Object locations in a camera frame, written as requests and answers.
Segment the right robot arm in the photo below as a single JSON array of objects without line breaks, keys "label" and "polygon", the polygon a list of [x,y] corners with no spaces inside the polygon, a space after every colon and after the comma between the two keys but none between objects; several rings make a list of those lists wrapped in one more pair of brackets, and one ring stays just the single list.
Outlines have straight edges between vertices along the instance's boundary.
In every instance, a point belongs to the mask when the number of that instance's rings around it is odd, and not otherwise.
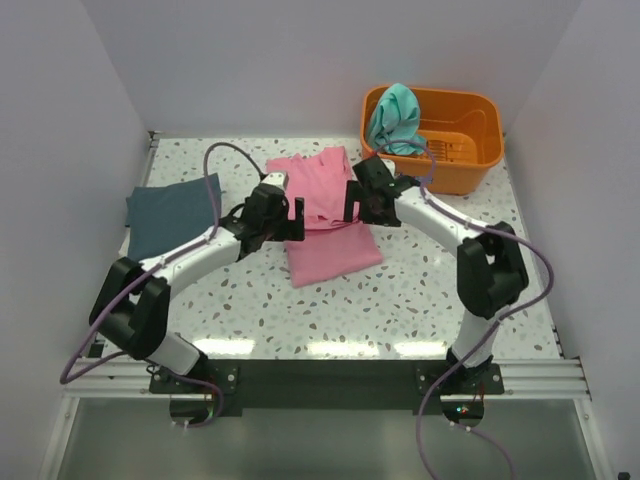
[{"label": "right robot arm", "polygon": [[446,205],[419,181],[396,176],[380,157],[353,166],[347,182],[344,219],[368,225],[412,226],[436,241],[456,260],[457,295],[463,320],[445,369],[448,386],[469,392],[491,362],[499,316],[528,287],[529,277],[514,231],[505,222],[478,223]]}]

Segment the pink t-shirt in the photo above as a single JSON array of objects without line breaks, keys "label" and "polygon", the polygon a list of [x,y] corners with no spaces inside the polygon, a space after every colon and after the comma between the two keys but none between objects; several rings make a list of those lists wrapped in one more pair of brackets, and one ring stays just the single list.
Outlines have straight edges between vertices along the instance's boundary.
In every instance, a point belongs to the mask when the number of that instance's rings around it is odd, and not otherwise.
[{"label": "pink t-shirt", "polygon": [[296,154],[270,159],[266,168],[269,173],[287,173],[289,201],[304,200],[305,239],[285,243],[293,287],[331,280],[383,262],[369,226],[343,220],[346,186],[353,178],[344,147],[327,147],[308,158]]}]

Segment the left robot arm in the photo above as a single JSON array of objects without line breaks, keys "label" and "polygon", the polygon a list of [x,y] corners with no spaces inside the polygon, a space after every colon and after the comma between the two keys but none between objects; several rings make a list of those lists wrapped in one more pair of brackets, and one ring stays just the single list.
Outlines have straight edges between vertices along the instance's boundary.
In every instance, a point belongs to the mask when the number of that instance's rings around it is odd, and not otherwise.
[{"label": "left robot arm", "polygon": [[282,188],[265,182],[245,199],[241,215],[227,215],[210,232],[154,259],[123,257],[112,264],[94,309],[91,331],[125,354],[172,371],[185,392],[207,380],[206,355],[168,330],[175,295],[209,273],[243,260],[265,242],[305,238],[304,200],[290,202]]}]

